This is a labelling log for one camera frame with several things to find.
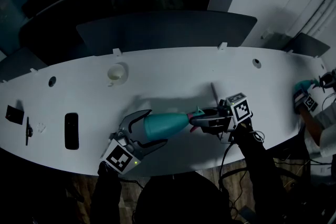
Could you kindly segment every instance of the dark partition panel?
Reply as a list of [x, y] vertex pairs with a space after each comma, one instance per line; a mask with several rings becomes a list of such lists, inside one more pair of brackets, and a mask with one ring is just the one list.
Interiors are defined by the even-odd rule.
[[93, 55], [176, 47], [239, 47], [254, 27], [251, 16], [170, 10], [121, 15], [81, 24], [77, 31]]

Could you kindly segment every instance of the person's arm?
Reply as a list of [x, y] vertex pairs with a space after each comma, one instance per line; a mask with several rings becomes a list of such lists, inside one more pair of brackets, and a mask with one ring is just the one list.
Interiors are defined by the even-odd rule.
[[91, 224], [120, 223], [119, 201], [121, 184], [118, 174], [100, 163], [99, 178], [91, 199]]
[[313, 118], [304, 104], [298, 107], [298, 111], [305, 122], [306, 129], [311, 137], [314, 139], [315, 143], [320, 146], [321, 134], [323, 131], [321, 125]]
[[286, 211], [286, 191], [273, 158], [261, 142], [255, 140], [250, 123], [239, 124], [234, 139], [245, 157], [253, 184], [255, 210], [262, 223], [280, 223]]

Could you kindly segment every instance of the hole in table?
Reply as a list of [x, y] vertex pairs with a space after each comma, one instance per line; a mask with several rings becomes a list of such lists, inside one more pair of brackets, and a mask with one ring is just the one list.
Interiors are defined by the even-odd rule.
[[52, 86], [55, 85], [55, 83], [56, 83], [56, 77], [51, 77], [51, 78], [49, 79], [49, 83], [48, 83], [48, 85], [49, 85], [49, 87], [52, 87]]
[[253, 59], [252, 63], [256, 68], [261, 68], [261, 62], [258, 59]]

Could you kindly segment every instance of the black sleeve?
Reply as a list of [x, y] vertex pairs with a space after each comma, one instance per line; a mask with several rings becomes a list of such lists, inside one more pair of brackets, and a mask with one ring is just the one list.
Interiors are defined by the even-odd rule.
[[119, 201], [121, 184], [118, 174], [108, 171], [105, 164], [99, 166], [99, 178], [91, 199], [90, 223], [120, 223]]
[[273, 158], [253, 134], [246, 133], [237, 143], [245, 157], [253, 184], [255, 210], [262, 223], [283, 222], [287, 193], [276, 169]]

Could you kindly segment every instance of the teal object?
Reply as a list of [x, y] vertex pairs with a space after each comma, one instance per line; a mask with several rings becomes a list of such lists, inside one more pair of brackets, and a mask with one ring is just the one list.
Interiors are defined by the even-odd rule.
[[319, 87], [320, 83], [316, 79], [302, 80], [302, 81], [295, 84], [294, 91], [297, 92], [300, 89], [302, 89], [304, 92], [307, 92], [311, 85], [314, 85], [314, 88], [315, 88], [315, 87]]
[[[204, 112], [197, 108], [192, 116], [203, 114]], [[144, 119], [144, 127], [149, 141], [167, 139], [183, 130], [188, 124], [188, 115], [179, 113], [152, 114]]]

